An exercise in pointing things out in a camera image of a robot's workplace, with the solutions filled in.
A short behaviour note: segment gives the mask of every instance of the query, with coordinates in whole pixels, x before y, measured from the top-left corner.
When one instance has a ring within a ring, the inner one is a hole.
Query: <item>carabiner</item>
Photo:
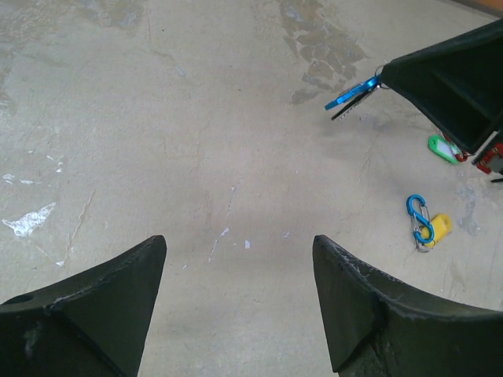
[[[414,208],[414,200],[417,200],[419,202],[420,212],[417,212],[416,208]],[[407,212],[409,213],[410,217],[416,222],[413,226],[413,235],[416,239],[416,242],[422,243],[424,245],[425,243],[430,243],[431,241],[433,241],[433,239],[435,238],[435,230],[430,223],[430,214],[428,213],[428,207],[426,207],[426,200],[424,200],[424,198],[418,194],[409,196],[409,198],[407,199]],[[430,235],[427,239],[424,239],[421,236],[421,231],[417,222],[420,222],[430,232]]]

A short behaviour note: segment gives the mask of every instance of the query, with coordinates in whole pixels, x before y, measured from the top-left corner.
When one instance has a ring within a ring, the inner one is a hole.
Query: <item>floor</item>
[[[153,234],[141,375],[332,375],[311,244],[503,309],[503,186],[426,147],[398,94],[323,106],[492,21],[447,0],[2,0],[0,300]],[[414,250],[405,199],[453,231]]]

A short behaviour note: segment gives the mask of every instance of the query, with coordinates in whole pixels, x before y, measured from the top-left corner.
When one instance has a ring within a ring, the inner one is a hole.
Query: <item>concrete floor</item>
[[[431,154],[435,130],[390,90],[337,123],[323,109],[489,16],[440,0],[2,0],[0,17],[0,300],[162,234],[141,375],[180,377],[332,375],[320,233],[503,309],[503,186]],[[416,192],[456,222],[429,254],[411,241]]]

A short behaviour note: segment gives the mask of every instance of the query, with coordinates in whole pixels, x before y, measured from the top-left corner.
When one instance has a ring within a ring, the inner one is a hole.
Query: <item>blue object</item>
[[[334,101],[327,104],[325,106],[325,110],[330,110],[335,106],[343,104],[344,102],[348,102],[351,98],[356,97],[359,94],[375,89],[379,84],[380,84],[379,75],[375,75],[364,82],[360,82],[358,85],[353,86],[351,89],[347,90],[346,92],[338,96]]]
[[[417,200],[419,202],[420,212],[417,212],[416,208],[414,208],[414,201],[415,200]],[[428,229],[428,231],[430,232],[430,236],[425,240],[421,236],[420,229],[415,227],[413,230],[414,238],[419,243],[430,243],[435,238],[435,230],[433,229],[433,226],[430,223],[430,219],[427,220],[426,218],[424,218],[423,211],[422,211],[423,208],[426,209],[426,211],[428,212],[428,208],[426,207],[426,200],[424,200],[424,198],[421,195],[414,194],[414,195],[409,196],[409,198],[407,199],[407,212],[409,213],[411,218],[416,219],[423,226],[425,226]]]

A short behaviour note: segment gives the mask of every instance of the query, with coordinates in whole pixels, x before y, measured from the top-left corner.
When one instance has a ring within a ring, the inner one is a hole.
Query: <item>key tag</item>
[[[428,138],[428,148],[430,149],[430,151],[442,157],[444,160],[449,161],[450,163],[459,163],[455,156],[460,152],[458,147],[454,144],[449,143],[440,135],[432,135]]]

